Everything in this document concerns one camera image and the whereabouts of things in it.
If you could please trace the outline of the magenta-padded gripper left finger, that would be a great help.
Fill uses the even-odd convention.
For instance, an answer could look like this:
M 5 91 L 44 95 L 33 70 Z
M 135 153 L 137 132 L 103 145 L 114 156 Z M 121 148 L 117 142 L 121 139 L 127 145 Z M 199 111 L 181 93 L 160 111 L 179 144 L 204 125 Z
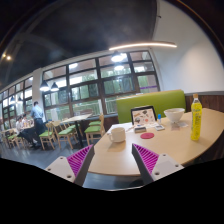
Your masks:
M 46 171 L 82 186 L 94 154 L 94 145 L 89 145 L 68 157 L 59 156 Z

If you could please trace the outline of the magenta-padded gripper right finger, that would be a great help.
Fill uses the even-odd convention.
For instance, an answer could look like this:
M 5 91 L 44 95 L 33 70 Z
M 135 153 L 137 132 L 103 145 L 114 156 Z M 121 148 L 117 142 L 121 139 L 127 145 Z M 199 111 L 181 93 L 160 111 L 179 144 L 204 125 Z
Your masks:
M 145 185 L 183 169 L 168 154 L 157 154 L 137 144 L 132 144 L 132 155 Z

